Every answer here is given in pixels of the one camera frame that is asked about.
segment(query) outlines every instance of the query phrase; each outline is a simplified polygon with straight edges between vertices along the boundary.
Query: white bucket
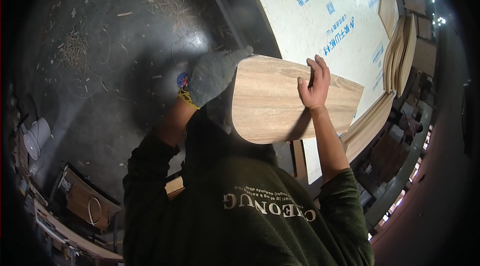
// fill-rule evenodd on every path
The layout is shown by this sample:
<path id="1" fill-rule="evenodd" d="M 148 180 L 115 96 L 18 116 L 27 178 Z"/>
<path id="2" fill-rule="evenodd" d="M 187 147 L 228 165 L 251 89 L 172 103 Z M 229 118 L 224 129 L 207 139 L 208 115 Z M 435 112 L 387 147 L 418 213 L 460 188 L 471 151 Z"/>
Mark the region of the white bucket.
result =
<path id="1" fill-rule="evenodd" d="M 44 118 L 33 122 L 32 128 L 23 135 L 23 143 L 35 161 L 39 158 L 40 151 L 50 135 L 50 126 Z"/>

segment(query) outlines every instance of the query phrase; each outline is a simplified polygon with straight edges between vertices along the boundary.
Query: person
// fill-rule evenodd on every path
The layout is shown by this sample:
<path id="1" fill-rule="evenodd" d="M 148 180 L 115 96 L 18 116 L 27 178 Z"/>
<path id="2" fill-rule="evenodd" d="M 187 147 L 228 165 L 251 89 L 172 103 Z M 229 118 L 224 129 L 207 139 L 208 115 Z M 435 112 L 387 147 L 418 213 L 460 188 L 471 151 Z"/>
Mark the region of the person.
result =
<path id="1" fill-rule="evenodd" d="M 164 122 L 132 152 L 123 179 L 127 266 L 374 264 L 356 180 L 325 107 L 330 71 L 323 58 L 307 60 L 311 87 L 298 78 L 321 158 L 320 209 L 277 166 L 272 145 L 238 141 L 208 122 L 202 107 L 252 52 L 201 57 Z M 185 190 L 169 200 L 169 161 L 185 127 Z"/>
<path id="2" fill-rule="evenodd" d="M 404 113 L 393 109 L 394 115 L 389 115 L 387 121 L 391 122 L 405 132 L 405 136 L 415 137 L 415 134 L 423 131 L 423 125 L 412 117 L 407 117 Z"/>

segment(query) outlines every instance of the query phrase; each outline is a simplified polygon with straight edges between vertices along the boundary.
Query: concrete floor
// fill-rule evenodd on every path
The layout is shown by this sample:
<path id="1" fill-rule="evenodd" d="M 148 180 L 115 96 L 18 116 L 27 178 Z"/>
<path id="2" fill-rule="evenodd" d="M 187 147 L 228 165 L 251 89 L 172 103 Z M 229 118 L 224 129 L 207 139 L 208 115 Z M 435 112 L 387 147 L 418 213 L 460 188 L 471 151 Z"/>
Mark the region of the concrete floor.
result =
<path id="1" fill-rule="evenodd" d="M 177 77 L 189 71 L 176 64 L 220 45 L 222 50 L 235 49 L 233 38 L 219 33 L 225 22 L 215 0 L 189 2 L 188 16 L 178 20 L 161 15 L 157 0 L 38 0 L 24 29 L 16 77 L 23 91 L 19 97 L 30 114 L 27 127 L 38 114 L 52 130 L 53 139 L 30 170 L 45 193 L 61 161 L 69 161 L 123 201 L 122 179 L 132 150 L 169 111 L 177 96 Z M 77 65 L 81 71 L 61 62 L 61 49 L 72 30 L 79 31 L 87 49 Z M 181 169 L 183 144 L 180 148 L 169 175 Z M 290 148 L 275 148 L 279 164 L 293 169 Z"/>

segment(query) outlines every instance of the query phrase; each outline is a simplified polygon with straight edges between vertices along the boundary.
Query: bare hand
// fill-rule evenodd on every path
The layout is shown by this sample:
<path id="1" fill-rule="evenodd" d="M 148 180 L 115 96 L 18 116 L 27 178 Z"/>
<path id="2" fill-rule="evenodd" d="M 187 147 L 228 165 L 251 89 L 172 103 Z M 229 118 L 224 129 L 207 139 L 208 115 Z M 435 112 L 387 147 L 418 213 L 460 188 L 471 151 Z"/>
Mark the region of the bare hand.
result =
<path id="1" fill-rule="evenodd" d="M 314 79 L 313 85 L 308 87 L 303 78 L 298 78 L 298 88 L 303 105 L 310 110 L 324 108 L 330 86 L 330 70 L 325 60 L 319 55 L 315 55 L 315 61 L 307 58 L 307 63 L 313 69 Z"/>

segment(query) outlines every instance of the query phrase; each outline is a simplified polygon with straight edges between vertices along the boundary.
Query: sweatshirt sleeve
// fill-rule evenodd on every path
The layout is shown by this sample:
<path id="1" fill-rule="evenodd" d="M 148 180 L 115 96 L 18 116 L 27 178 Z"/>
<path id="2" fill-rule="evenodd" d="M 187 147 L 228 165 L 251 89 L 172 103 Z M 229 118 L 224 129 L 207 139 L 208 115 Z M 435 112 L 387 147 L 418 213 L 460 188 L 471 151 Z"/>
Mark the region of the sweatshirt sleeve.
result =
<path id="1" fill-rule="evenodd" d="M 128 160 L 123 178 L 125 235 L 123 256 L 127 265 L 141 264 L 151 243 L 151 231 L 158 226 L 169 202 L 165 191 L 169 161 L 179 152 L 149 132 Z"/>
<path id="2" fill-rule="evenodd" d="M 364 261 L 372 264 L 373 250 L 352 169 L 345 169 L 323 185 L 318 200 L 322 217 L 357 248 Z"/>

